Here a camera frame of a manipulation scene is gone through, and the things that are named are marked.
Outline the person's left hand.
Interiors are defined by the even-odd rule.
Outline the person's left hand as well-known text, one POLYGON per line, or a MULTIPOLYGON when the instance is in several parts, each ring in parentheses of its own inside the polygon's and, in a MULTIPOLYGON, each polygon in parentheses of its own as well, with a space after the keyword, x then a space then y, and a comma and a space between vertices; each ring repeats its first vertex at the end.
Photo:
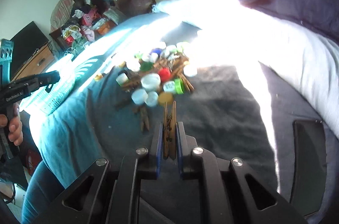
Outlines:
POLYGON ((1 128, 7 126, 9 123, 9 141, 12 142, 15 146, 20 146, 23 142, 23 132, 22 132, 22 122, 19 114, 19 104, 15 103, 13 105, 13 118, 8 121, 7 117, 1 114, 1 128))

